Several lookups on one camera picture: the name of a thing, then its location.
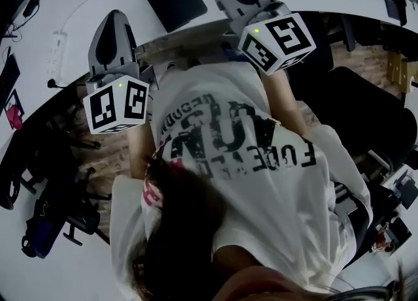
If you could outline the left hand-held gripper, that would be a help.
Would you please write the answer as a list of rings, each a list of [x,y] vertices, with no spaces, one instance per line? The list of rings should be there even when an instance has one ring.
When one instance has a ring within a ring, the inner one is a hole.
[[[98,67],[116,67],[86,82],[83,102],[91,134],[119,133],[145,124],[150,85],[140,79],[138,63],[132,63],[136,47],[127,16],[111,11],[96,30],[88,52],[90,73]]]

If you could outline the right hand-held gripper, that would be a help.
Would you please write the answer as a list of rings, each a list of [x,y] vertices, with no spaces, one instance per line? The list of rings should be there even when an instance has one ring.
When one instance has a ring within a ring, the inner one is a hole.
[[[230,27],[240,37],[238,50],[267,75],[301,62],[316,49],[300,14],[292,13],[284,3],[275,0],[215,2],[232,19]]]

